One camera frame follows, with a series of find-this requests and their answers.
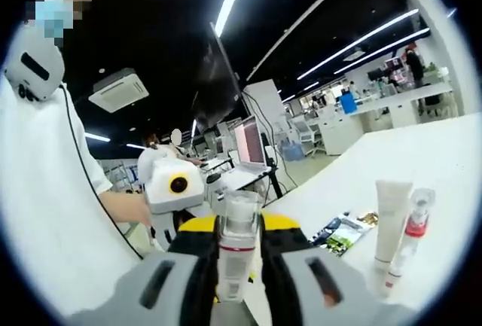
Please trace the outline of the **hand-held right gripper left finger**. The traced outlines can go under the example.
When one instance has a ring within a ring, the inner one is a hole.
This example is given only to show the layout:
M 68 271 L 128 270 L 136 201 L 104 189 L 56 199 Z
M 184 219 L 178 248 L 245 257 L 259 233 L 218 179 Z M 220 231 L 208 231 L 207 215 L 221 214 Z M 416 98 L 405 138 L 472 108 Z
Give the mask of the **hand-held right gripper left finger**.
M 167 252 L 146 257 L 119 281 L 113 325 L 209 325 L 218 284 L 218 218 L 180 226 Z

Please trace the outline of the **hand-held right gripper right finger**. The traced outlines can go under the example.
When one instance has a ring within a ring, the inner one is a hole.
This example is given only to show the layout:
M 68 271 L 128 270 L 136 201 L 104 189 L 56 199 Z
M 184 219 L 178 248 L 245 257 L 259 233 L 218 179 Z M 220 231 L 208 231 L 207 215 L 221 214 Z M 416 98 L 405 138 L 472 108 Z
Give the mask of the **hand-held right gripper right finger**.
M 273 325 L 368 325 L 363 276 L 310 246 L 293 219 L 261 213 L 261 279 Z

